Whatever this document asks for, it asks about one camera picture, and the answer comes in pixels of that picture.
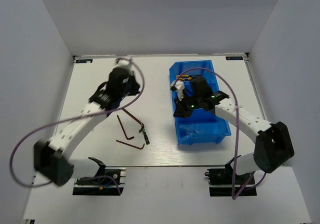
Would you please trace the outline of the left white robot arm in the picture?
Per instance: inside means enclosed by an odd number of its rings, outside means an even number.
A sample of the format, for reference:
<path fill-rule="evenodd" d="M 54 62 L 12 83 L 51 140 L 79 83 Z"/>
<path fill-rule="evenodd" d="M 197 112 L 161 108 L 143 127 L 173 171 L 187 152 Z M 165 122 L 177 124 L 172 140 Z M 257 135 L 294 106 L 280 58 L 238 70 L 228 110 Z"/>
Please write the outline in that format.
<path fill-rule="evenodd" d="M 140 85 L 130 67 L 115 67 L 107 82 L 100 84 L 81 112 L 81 120 L 71 121 L 47 142 L 34 145 L 34 168 L 57 186 L 71 178 L 89 177 L 94 183 L 105 179 L 105 165 L 98 159 L 71 159 L 82 140 L 120 106 L 126 96 L 139 93 Z"/>

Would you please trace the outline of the green black small screwdriver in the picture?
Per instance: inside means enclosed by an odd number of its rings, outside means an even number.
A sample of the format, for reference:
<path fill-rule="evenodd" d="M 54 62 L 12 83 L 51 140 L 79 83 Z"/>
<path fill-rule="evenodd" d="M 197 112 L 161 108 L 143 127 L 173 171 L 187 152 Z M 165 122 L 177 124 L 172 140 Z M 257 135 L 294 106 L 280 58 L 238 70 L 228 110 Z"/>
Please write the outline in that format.
<path fill-rule="evenodd" d="M 143 137 L 144 137 L 146 145 L 149 145 L 150 141 L 149 141 L 149 138 L 147 136 L 147 133 L 146 133 L 146 130 L 145 130 L 145 126 L 143 124 L 141 125 L 141 129 L 139 130 L 139 133 L 143 134 Z"/>

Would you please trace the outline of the brown hex key long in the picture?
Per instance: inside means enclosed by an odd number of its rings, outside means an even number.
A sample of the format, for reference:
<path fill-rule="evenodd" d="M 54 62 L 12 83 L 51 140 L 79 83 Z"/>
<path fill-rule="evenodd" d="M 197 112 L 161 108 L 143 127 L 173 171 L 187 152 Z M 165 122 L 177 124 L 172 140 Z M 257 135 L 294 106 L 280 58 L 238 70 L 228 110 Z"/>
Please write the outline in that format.
<path fill-rule="evenodd" d="M 116 141 L 117 143 L 123 144 L 123 145 L 125 145 L 125 146 L 129 146 L 129 147 L 132 147 L 132 148 L 138 149 L 138 150 L 142 150 L 142 149 L 145 147 L 145 144 L 143 144 L 141 147 L 139 147 L 139 146 L 135 146 L 135 145 L 132 145 L 132 144 L 129 144 L 129 143 L 120 141 L 120 140 L 115 140 L 115 141 Z"/>

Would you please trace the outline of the yellow pliers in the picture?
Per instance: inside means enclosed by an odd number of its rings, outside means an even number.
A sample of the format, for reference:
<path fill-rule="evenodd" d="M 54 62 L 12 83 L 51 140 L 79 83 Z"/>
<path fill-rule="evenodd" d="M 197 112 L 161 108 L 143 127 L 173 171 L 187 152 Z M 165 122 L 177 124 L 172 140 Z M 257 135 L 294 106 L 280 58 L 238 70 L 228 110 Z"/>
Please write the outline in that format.
<path fill-rule="evenodd" d="M 191 75 L 176 75 L 178 81 L 190 81 L 192 78 Z"/>

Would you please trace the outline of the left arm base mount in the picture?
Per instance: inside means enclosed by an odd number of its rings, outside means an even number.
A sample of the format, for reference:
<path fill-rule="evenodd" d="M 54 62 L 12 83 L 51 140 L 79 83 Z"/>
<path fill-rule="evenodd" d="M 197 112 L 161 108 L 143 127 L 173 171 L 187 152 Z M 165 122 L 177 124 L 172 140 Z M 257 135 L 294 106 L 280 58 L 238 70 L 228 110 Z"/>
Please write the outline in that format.
<path fill-rule="evenodd" d="M 72 159 L 74 196 L 120 196 L 125 185 L 125 167 L 107 167 L 102 161 L 89 157 Z"/>

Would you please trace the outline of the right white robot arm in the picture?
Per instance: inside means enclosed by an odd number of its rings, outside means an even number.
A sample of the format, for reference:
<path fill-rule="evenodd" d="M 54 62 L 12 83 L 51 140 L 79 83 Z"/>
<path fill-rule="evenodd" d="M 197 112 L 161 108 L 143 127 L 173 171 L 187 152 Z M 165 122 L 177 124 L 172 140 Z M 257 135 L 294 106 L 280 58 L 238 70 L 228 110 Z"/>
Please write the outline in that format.
<path fill-rule="evenodd" d="M 282 122 L 271 123 L 237 107 L 223 91 L 214 92 L 203 76 L 190 81 L 189 95 L 183 81 L 173 81 L 171 90 L 177 92 L 174 117 L 189 118 L 196 109 L 203 109 L 238 127 L 254 144 L 252 153 L 237 156 L 227 162 L 220 178 L 238 183 L 243 177 L 257 170 L 272 173 L 295 152 L 287 126 Z"/>

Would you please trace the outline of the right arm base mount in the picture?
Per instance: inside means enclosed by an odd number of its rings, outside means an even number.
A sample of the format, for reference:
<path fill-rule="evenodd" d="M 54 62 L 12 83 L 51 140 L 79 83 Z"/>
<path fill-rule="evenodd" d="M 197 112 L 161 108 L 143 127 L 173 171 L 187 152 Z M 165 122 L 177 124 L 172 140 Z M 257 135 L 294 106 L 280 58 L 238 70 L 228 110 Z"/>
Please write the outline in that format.
<path fill-rule="evenodd" d="M 223 168 L 210 168 L 204 173 L 209 183 L 210 197 L 228 197 L 232 196 L 232 167 L 229 161 Z M 235 194 L 243 187 L 249 179 L 248 184 L 240 193 L 240 196 L 257 196 L 255 188 L 255 179 L 250 177 L 251 173 L 235 175 Z"/>

